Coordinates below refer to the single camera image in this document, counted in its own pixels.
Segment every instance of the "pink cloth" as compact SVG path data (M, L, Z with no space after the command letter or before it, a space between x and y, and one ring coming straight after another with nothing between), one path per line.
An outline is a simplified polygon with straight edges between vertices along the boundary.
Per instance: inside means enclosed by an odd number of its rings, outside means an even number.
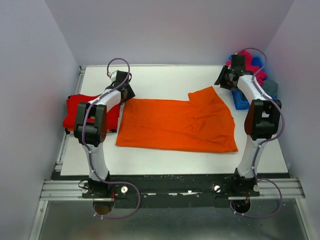
M253 56L251 55L251 53L247 52L247 51L240 51L238 52L238 54L241 54L241 55L244 55L244 61L245 61L245 68L247 71L252 71L253 73L255 73L256 71L259 70L259 66L252 66L251 63L252 63L252 59L253 59ZM227 61L225 63L225 65L227 66L230 66L231 65L231 61ZM260 72L258 72L258 74L255 76L256 77L256 80L257 82L259 83L260 86L263 86L264 85L264 81L263 79L265 79L268 75L263 71L261 70Z

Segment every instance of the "gray wall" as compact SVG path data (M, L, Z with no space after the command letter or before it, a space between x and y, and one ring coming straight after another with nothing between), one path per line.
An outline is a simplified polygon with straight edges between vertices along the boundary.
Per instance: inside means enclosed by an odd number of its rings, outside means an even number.
M222 64L265 50L294 0L46 0L75 59L105 65Z
M286 116L280 145L298 176L320 231L320 1L295 0L267 48L268 69L279 84Z
M1 1L0 33L0 239L19 240L53 170L79 68L43 0Z

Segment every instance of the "orange shirt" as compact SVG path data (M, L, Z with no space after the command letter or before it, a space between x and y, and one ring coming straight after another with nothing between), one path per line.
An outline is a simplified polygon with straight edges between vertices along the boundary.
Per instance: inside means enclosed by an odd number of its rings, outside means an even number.
M189 101L130 99L116 145L205 153L237 152L235 123L213 87L189 93Z

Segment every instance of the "black wire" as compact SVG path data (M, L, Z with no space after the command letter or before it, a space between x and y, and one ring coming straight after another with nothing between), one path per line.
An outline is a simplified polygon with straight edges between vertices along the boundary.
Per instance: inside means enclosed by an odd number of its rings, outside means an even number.
M84 180L81 180L79 183L78 183L78 187L79 188L81 188L81 189L85 189L85 190L89 190L89 188L88 187L86 187L86 186L80 186L80 184L82 183L82 182L84 182L84 181L88 181L87 179L84 179Z

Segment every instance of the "red cloth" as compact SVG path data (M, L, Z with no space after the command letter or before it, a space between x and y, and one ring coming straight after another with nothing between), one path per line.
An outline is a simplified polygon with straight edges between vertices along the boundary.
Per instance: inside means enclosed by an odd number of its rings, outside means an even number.
M82 94L71 95L66 100L67 115L63 120L63 127L68 131L73 132L76 123L77 109L79 103L87 103L98 96L86 96ZM120 116L120 104L115 105L106 114L106 128L108 131L114 132L118 129L118 118ZM88 119L89 123L93 123L95 120L92 118Z
M252 59L253 56L251 55L251 53L247 52L247 51L240 51L238 52L238 54L244 55L244 61L245 61L245 68L248 71L252 71L253 73L255 73L256 71L258 71L260 69L259 66L252 66ZM230 66L231 65L231 61L227 61L225 63L225 65ZM258 74L255 76L257 82L259 83L260 86L264 85L264 81L263 79L265 79L268 75L266 74L266 72L264 72L263 70L258 72Z

